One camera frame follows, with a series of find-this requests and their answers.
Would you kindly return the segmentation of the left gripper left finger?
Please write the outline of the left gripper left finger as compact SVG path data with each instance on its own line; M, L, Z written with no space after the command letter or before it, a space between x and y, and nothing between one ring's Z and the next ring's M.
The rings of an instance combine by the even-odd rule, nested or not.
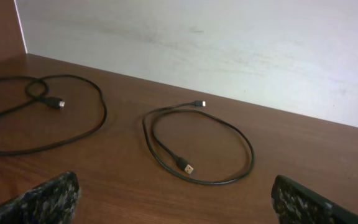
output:
M66 171L0 204L0 223L71 223L79 199L77 176Z

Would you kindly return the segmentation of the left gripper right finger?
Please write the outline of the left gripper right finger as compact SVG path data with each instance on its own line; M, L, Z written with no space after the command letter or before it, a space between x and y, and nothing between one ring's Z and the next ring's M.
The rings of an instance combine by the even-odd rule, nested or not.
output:
M275 178L272 207L280 223L358 224L358 215L284 175Z

